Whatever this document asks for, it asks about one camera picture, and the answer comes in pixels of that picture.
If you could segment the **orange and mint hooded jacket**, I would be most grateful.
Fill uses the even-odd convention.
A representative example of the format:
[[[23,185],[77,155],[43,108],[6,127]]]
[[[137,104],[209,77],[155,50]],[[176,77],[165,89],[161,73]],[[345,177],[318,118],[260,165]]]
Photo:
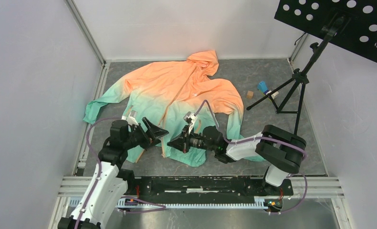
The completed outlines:
[[[127,99],[124,115],[136,111],[137,120],[146,117],[168,131],[160,143],[163,157],[199,167],[206,161],[205,150],[191,148],[182,153],[167,143],[181,133],[186,124],[183,117],[188,112],[197,112],[195,129],[199,131],[215,124],[213,114],[226,114],[226,137],[240,139],[244,112],[242,98],[229,80],[213,78],[218,67],[214,50],[194,53],[185,61],[147,64],[125,74],[101,97],[90,101],[84,121],[95,123],[103,106]]]

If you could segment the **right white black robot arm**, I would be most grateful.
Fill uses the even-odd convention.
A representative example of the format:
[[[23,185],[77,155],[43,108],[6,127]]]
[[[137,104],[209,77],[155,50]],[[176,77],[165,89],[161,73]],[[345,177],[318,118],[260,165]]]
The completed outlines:
[[[216,126],[207,126],[196,134],[185,126],[180,135],[168,142],[168,146],[187,153],[191,148],[212,151],[222,163],[232,163],[248,157],[261,156],[270,163],[262,181],[262,189],[273,195],[290,175],[299,173],[306,159],[306,141],[273,125],[247,138],[228,140]]]

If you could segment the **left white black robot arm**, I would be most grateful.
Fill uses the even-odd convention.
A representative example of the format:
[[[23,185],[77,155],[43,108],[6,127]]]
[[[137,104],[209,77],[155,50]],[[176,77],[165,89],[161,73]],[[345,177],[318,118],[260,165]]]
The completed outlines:
[[[137,146],[149,149],[169,134],[146,117],[139,123],[134,117],[113,117],[110,136],[95,154],[97,164],[84,195],[69,217],[62,217],[59,229],[104,229],[117,202],[136,189],[132,170],[123,169],[128,151]]]

